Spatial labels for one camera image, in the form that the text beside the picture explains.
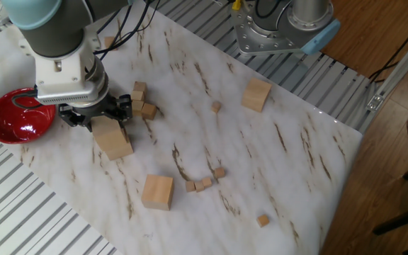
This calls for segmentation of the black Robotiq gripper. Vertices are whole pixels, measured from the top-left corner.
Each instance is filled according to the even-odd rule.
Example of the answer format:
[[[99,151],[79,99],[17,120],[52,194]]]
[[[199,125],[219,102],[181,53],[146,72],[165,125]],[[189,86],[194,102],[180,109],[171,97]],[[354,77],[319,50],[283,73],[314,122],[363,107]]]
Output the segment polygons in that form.
[[[70,127],[82,126],[89,132],[92,132],[91,119],[93,117],[103,115],[119,122],[125,122],[133,117],[130,94],[123,94],[117,99],[107,94],[97,104],[84,108],[59,104],[58,110],[59,117]]]

